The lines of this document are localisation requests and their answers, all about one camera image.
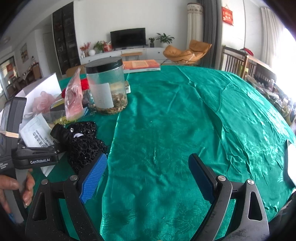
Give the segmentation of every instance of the pink plastic bag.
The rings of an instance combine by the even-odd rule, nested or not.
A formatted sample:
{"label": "pink plastic bag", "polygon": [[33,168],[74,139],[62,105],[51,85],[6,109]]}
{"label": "pink plastic bag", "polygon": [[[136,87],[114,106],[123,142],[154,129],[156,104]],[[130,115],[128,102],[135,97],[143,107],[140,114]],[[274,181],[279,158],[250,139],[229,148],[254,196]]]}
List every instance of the pink plastic bag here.
{"label": "pink plastic bag", "polygon": [[51,95],[42,91],[39,97],[36,97],[32,104],[33,114],[38,115],[40,113],[48,113],[50,106],[54,103],[55,98]]}
{"label": "pink plastic bag", "polygon": [[80,81],[80,67],[76,70],[75,74],[69,81],[66,94],[65,94],[65,111],[66,118],[69,121],[74,121],[82,117],[83,106],[82,106],[82,89]]}

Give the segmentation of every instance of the gray curtain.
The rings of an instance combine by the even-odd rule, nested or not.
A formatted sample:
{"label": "gray curtain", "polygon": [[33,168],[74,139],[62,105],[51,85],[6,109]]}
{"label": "gray curtain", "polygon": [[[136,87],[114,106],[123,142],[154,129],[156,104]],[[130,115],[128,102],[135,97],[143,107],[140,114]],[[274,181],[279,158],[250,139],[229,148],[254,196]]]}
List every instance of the gray curtain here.
{"label": "gray curtain", "polygon": [[212,44],[209,52],[201,59],[200,65],[206,68],[215,68],[217,45],[221,45],[222,34],[218,24],[218,17],[221,16],[221,0],[197,0],[204,7],[204,39],[203,41]]}

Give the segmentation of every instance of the white curtain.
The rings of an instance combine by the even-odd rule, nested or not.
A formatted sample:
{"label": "white curtain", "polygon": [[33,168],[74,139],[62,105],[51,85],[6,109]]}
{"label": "white curtain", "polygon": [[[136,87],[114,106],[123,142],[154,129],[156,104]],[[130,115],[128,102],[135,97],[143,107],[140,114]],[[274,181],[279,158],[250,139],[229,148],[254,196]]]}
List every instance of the white curtain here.
{"label": "white curtain", "polygon": [[192,39],[203,42],[203,6],[198,3],[189,3],[188,11],[188,34],[187,49]]}
{"label": "white curtain", "polygon": [[269,8],[261,7],[261,13],[263,20],[261,61],[272,67],[272,62],[276,57],[276,49],[284,30],[284,25]]}

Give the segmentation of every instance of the human hand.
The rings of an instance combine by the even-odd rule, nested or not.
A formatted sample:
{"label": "human hand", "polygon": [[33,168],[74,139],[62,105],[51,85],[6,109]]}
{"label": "human hand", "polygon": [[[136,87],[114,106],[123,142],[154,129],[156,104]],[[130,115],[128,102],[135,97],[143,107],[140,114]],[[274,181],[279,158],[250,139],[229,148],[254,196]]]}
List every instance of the human hand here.
{"label": "human hand", "polygon": [[[22,195],[22,199],[24,201],[24,204],[28,206],[33,197],[33,187],[35,185],[34,178],[31,175],[32,169],[29,169],[29,172],[27,174],[27,182],[26,182],[26,189],[24,190],[24,193]],[[17,182],[17,180],[5,176],[5,175],[0,175],[0,203],[3,207],[3,209],[7,213],[11,213],[11,210],[9,208],[8,202],[5,198],[4,191],[3,190],[17,190],[19,189],[20,185]]]}

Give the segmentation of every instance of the small white box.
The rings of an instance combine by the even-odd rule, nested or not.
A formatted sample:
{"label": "small white box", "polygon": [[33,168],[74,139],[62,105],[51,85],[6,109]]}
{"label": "small white box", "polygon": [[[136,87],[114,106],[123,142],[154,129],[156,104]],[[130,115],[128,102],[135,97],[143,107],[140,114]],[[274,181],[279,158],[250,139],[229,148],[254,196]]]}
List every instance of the small white box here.
{"label": "small white box", "polygon": [[[53,96],[61,94],[61,88],[59,86],[59,81],[57,80],[56,74],[52,74],[48,77],[44,77],[40,80],[33,82],[32,84],[23,88],[16,96],[17,97],[25,97],[27,98],[27,103],[24,110],[24,115],[32,112],[32,104],[36,97],[40,96],[42,91],[47,92]],[[3,110],[0,113],[0,123],[2,119]],[[21,130],[31,118],[25,119],[23,118],[22,123],[20,124],[19,130]]]}

